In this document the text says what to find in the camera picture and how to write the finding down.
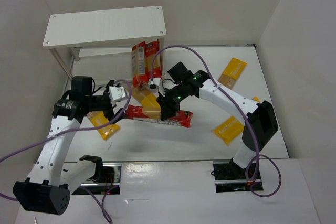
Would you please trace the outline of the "red spaghetti bag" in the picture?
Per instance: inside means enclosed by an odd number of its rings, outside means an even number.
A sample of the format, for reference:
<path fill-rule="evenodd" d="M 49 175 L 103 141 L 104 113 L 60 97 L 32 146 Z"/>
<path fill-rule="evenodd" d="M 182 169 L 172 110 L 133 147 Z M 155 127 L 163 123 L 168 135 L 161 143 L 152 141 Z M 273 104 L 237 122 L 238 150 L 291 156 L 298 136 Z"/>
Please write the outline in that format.
<path fill-rule="evenodd" d="M 129 105 L 124 113 L 126 118 L 132 120 L 172 126 L 182 126 L 186 128 L 191 127 L 191 120 L 193 117 L 193 113 L 190 111 L 178 111 L 175 116 L 162 121 L 160 108 L 134 105 Z"/>

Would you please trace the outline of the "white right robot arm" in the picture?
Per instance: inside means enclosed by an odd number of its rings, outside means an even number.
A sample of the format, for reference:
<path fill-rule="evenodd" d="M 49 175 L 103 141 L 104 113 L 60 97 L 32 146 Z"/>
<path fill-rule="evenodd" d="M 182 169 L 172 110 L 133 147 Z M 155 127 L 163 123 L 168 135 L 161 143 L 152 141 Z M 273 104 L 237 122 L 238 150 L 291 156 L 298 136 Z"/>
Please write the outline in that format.
<path fill-rule="evenodd" d="M 243 145 L 232 159 L 241 169 L 247 168 L 278 131 L 278 122 L 270 102 L 248 99 L 212 80 L 203 70 L 192 73 L 182 62 L 172 67 L 168 73 L 176 83 L 173 88 L 163 88 L 162 81 L 158 78 L 153 81 L 159 85 L 157 102 L 161 108 L 161 120 L 176 116 L 180 111 L 180 103 L 191 96 L 223 109 L 244 125 Z"/>

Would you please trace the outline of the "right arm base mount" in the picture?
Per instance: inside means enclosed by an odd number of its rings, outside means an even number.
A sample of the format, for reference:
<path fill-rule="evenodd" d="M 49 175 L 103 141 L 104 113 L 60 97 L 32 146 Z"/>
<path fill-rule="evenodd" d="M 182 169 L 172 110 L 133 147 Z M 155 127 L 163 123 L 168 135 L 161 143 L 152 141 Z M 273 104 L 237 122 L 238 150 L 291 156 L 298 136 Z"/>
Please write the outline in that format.
<path fill-rule="evenodd" d="M 255 191 L 263 191 L 260 172 L 254 181 L 247 181 L 245 170 L 232 166 L 230 162 L 214 162 L 211 175 L 215 179 L 217 193 L 250 191 L 251 185 L 254 185 Z"/>

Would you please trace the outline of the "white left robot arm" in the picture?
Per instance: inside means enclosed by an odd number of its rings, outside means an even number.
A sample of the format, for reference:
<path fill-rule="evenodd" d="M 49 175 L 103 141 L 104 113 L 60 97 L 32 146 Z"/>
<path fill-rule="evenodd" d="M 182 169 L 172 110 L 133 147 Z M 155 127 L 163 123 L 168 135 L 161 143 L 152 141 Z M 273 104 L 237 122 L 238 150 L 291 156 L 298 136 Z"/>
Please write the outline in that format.
<path fill-rule="evenodd" d="M 13 187 L 15 198 L 26 211 L 62 215 L 71 194 L 86 180 L 113 181 L 114 170 L 104 166 L 98 156 L 84 155 L 72 169 L 64 170 L 64 161 L 83 118 L 98 111 L 110 120 L 114 118 L 110 95 L 114 82 L 109 81 L 101 95 L 94 95 L 92 82 L 91 77 L 73 77 L 71 89 L 54 105 L 49 140 L 27 178 Z"/>

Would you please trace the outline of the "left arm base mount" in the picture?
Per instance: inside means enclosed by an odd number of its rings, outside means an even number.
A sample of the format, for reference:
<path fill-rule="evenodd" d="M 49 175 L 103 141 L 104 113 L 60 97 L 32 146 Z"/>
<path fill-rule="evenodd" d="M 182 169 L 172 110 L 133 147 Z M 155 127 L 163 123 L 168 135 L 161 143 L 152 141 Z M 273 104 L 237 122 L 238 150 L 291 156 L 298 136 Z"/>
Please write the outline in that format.
<path fill-rule="evenodd" d="M 86 188 L 94 195 L 103 196 L 105 193 L 119 195 L 122 164 L 107 162 L 103 163 L 103 166 L 108 170 L 106 175 L 103 175 L 97 182 L 87 179 L 81 184 L 81 187 Z"/>

